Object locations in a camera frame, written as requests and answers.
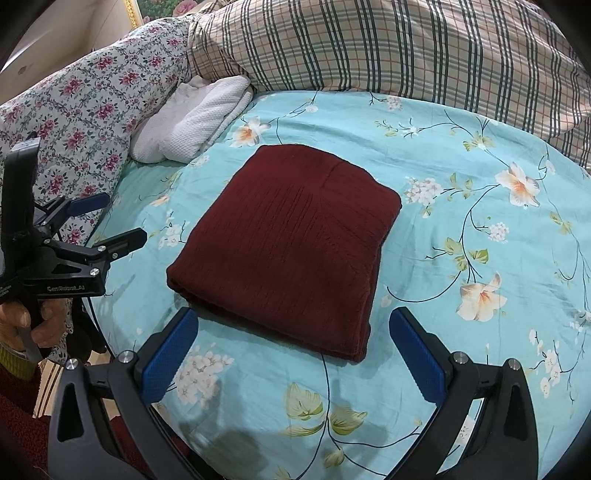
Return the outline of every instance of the plaid pillow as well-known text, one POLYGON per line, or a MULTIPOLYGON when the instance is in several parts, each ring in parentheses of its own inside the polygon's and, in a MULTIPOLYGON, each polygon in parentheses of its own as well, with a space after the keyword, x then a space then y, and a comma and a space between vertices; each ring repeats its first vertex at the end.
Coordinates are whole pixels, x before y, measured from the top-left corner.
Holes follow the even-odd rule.
POLYGON ((194 16, 189 50, 192 74, 211 81, 245 74, 258 91, 442 103, 537 135, 587 167, 589 75, 525 0, 238 0, 194 16))

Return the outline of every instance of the pink floral fabric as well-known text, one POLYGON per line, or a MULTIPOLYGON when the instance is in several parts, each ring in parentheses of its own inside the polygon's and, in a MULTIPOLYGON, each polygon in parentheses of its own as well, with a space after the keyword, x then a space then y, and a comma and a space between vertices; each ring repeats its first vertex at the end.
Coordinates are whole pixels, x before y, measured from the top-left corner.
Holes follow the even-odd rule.
MULTIPOLYGON (((90 53, 0 106, 0 188, 4 158, 33 132, 41 138, 35 196, 111 194, 137 125, 188 81, 190 17, 164 18, 90 53)), ((64 239, 82 244, 100 212, 70 219, 64 239)))

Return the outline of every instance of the black cable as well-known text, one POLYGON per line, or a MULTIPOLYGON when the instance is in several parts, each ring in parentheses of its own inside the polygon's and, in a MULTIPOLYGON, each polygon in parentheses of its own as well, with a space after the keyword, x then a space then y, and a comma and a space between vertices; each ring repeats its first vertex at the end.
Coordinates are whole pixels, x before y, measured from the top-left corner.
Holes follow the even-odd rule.
POLYGON ((88 306, 90 307, 90 314, 92 315, 92 321, 95 324, 96 330, 100 333, 101 337, 103 337, 103 340, 105 340, 105 346, 107 347, 107 350, 108 350, 109 354, 111 355, 111 358, 115 358, 115 354, 113 353, 113 350, 111 350, 111 346, 109 345, 109 342, 107 342, 107 340, 105 339, 105 335, 103 334, 103 331, 100 329, 99 321, 96 318, 95 308, 92 305, 92 300, 90 297, 86 297, 86 299, 88 300, 88 306))

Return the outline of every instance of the white towel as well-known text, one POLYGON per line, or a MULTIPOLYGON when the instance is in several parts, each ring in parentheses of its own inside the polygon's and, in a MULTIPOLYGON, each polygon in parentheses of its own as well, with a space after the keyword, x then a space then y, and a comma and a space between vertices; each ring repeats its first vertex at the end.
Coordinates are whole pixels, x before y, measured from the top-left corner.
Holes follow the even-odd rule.
POLYGON ((142 163, 163 161, 164 155, 158 144, 173 126, 203 101, 209 88, 210 83, 201 77, 181 83, 160 110, 142 122, 131 135, 131 158, 142 163))
POLYGON ((209 148, 252 100, 243 76, 208 84, 200 77, 179 85, 164 106, 132 136, 131 157, 142 163, 165 158, 189 163, 209 148))

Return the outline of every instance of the floral bedsheet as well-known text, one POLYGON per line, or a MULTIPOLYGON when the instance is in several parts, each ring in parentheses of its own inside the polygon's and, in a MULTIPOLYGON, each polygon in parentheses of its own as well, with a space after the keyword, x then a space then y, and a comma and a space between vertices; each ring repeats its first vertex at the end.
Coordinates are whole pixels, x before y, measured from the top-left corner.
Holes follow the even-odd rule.
POLYGON ((391 310, 406 305, 451 351, 520 360, 542 478, 591 408, 591 179, 542 140, 473 113, 371 93, 275 93, 189 165, 130 167, 96 234, 149 233, 96 302, 113 349, 137 350, 184 304, 165 268, 257 146, 280 143, 336 154, 405 200, 382 250, 367 357, 322 358, 202 319, 159 405, 171 425, 232 479, 384 477, 434 408, 388 334, 391 310))

